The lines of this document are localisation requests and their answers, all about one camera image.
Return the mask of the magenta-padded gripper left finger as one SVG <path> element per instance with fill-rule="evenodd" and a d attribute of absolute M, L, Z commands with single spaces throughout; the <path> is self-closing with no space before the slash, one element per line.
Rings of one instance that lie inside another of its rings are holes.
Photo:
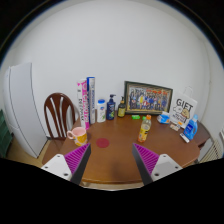
<path fill-rule="evenodd" d="M 56 154 L 42 169 L 79 185 L 91 155 L 91 144 L 87 143 L 66 155 Z"/>

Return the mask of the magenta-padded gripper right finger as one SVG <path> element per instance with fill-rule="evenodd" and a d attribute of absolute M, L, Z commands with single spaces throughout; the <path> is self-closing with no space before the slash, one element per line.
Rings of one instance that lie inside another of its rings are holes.
<path fill-rule="evenodd" d="M 132 146 L 132 154 L 144 185 L 148 185 L 182 169 L 167 154 L 158 155 L 136 143 Z"/>

